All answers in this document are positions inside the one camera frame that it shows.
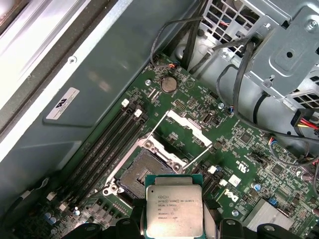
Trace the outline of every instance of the mounting hole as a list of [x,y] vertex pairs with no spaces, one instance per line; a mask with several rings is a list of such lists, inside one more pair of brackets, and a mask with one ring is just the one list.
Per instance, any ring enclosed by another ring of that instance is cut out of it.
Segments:
[[129,220],[125,220],[125,221],[122,222],[123,225],[128,225],[128,224],[130,224],[130,223],[131,223],[131,222],[130,222]]
[[287,52],[287,57],[288,58],[292,58],[293,57],[293,53],[291,51]]

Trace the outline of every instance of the capacitor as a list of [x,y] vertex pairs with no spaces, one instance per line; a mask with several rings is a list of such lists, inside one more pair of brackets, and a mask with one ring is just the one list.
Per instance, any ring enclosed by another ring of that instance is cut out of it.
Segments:
[[52,217],[52,214],[50,212],[47,212],[44,214],[44,216],[48,219],[50,219]]
[[93,223],[94,222],[94,217],[89,217],[85,223]]
[[58,233],[58,231],[57,231],[56,228],[53,228],[53,229],[51,230],[51,234],[52,234],[52,235],[55,235],[55,234],[57,234],[57,233]]
[[221,166],[219,166],[219,165],[216,165],[216,169],[217,169],[218,172],[221,172],[223,170],[223,168]]
[[48,219],[50,219],[51,217],[53,217],[54,215],[54,211],[50,210],[50,211],[47,211],[44,216]]
[[59,220],[58,216],[50,218],[50,221],[52,222],[52,224],[55,224],[58,220]]
[[259,183],[252,183],[250,185],[256,192],[259,192],[261,190],[261,185]]
[[81,214],[81,212],[79,210],[74,211],[74,215],[79,216],[80,214]]
[[319,209],[318,208],[314,208],[313,209],[313,214],[316,214],[319,217]]

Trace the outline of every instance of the cable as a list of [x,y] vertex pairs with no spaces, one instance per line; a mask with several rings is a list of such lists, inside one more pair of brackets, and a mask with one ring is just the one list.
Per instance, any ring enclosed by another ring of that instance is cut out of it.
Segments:
[[[196,9],[193,17],[202,16],[204,14],[206,3],[207,3],[207,0],[202,0],[201,4],[199,4],[198,8]],[[188,68],[189,63],[191,61],[191,57],[194,52],[199,25],[200,25],[200,22],[198,21],[198,22],[192,23],[190,27],[186,47],[184,49],[184,54],[183,54],[182,60],[180,61],[180,66],[184,69]]]
[[23,201],[23,197],[18,197],[7,209],[0,221],[0,227],[2,228],[7,217],[16,209],[16,207]]
[[162,34],[162,32],[165,30],[165,28],[171,24],[175,24],[175,23],[186,23],[186,22],[190,22],[190,21],[201,21],[201,20],[204,20],[203,17],[191,17],[191,18],[186,18],[186,19],[181,19],[181,20],[174,20],[174,21],[169,21],[167,23],[164,24],[164,26],[161,27],[161,29],[159,30],[154,42],[153,42],[153,45],[152,45],[152,48],[151,48],[151,53],[150,53],[150,61],[151,61],[151,64],[154,66],[154,67],[168,67],[168,65],[156,65],[155,62],[154,62],[154,52],[155,52],[155,47],[156,47],[156,44],[160,38],[160,35]]
[[265,100],[265,98],[267,98],[269,96],[270,95],[268,95],[265,91],[263,91],[260,98],[256,102],[255,107],[254,107],[254,111],[253,111],[253,123],[258,124],[258,111],[259,111],[260,105]]
[[220,101],[226,106],[229,107],[230,105],[226,103],[226,101],[223,99],[221,92],[220,92],[220,80],[221,78],[228,72],[229,68],[234,68],[235,70],[238,70],[238,68],[233,65],[230,64],[228,66],[226,66],[226,68],[220,73],[220,75],[218,76],[217,80],[216,80],[216,92],[218,97],[220,98]]
[[[213,52],[215,52],[221,48],[228,48],[228,47],[245,45],[248,41],[249,41],[249,39],[240,39],[238,41],[231,41],[231,42],[227,42],[227,43],[215,46],[211,50]],[[189,73],[194,74],[210,58],[210,56],[211,56],[211,54],[206,53],[204,55],[204,57],[195,66],[193,66],[193,68],[190,69]]]
[[275,150],[274,150],[274,148],[273,148],[273,145],[274,145],[274,143],[268,144],[268,147],[269,147],[269,150],[270,150],[272,156],[275,158],[275,160],[277,160],[277,161],[279,161],[279,162],[281,162],[281,163],[283,163],[284,165],[289,166],[289,167],[301,167],[301,166],[305,166],[305,165],[310,165],[310,164],[313,164],[313,163],[315,163],[315,162],[317,162],[317,161],[319,160],[319,156],[317,156],[317,157],[315,157],[314,159],[312,159],[312,160],[310,160],[310,161],[308,161],[308,162],[305,162],[305,163],[299,163],[299,164],[287,163],[287,162],[281,160],[281,159],[276,155]]
[[[294,130],[296,132],[296,134],[299,136],[299,137],[305,137],[303,132],[301,131],[301,127],[304,127],[303,125],[298,125],[299,127],[294,127]],[[306,145],[306,150],[305,150],[305,157],[308,156],[309,154],[309,151],[310,151],[310,147],[309,147],[309,143],[308,142],[305,142],[305,145]]]
[[265,128],[263,126],[257,125],[250,120],[248,120],[245,116],[243,116],[238,111],[238,99],[239,99],[239,93],[241,88],[241,83],[243,81],[243,77],[245,74],[245,71],[247,69],[247,66],[249,64],[249,61],[251,59],[251,56],[253,54],[254,44],[252,42],[249,42],[246,46],[246,52],[244,54],[244,57],[240,63],[239,70],[237,72],[235,84],[234,84],[234,90],[233,90],[233,105],[234,105],[234,114],[237,116],[239,120],[241,120],[243,123],[247,124],[248,126],[258,129],[260,131],[263,131],[265,133],[269,133],[272,135],[275,135],[276,137],[283,137],[283,138],[289,138],[289,139],[295,139],[295,140],[301,140],[301,141],[307,141],[311,143],[319,143],[318,139],[308,138],[308,137],[299,137],[295,135],[288,135],[285,133],[277,132],[268,128]]
[[314,129],[319,129],[319,127],[317,127],[316,125],[314,125],[313,123],[310,123],[309,121],[305,120],[305,119],[301,119],[300,122],[302,124],[305,124],[311,128],[314,128]]
[[319,193],[317,191],[317,186],[316,186],[318,171],[319,171],[319,163],[316,164],[315,175],[313,178],[313,190],[314,190],[314,193],[317,196],[317,198],[319,198]]

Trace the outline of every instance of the cable connector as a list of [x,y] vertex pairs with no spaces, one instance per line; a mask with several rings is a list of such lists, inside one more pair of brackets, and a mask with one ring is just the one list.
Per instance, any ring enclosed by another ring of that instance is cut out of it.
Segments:
[[315,111],[313,109],[297,109],[294,117],[292,118],[290,124],[292,127],[298,127],[298,124],[302,119],[310,120],[311,116],[313,116]]

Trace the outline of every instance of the blue capacitor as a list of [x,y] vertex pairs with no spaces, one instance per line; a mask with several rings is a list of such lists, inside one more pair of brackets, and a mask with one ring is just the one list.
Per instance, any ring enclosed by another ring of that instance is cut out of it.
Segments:
[[259,192],[261,190],[261,185],[259,183],[252,183],[251,187],[256,191]]

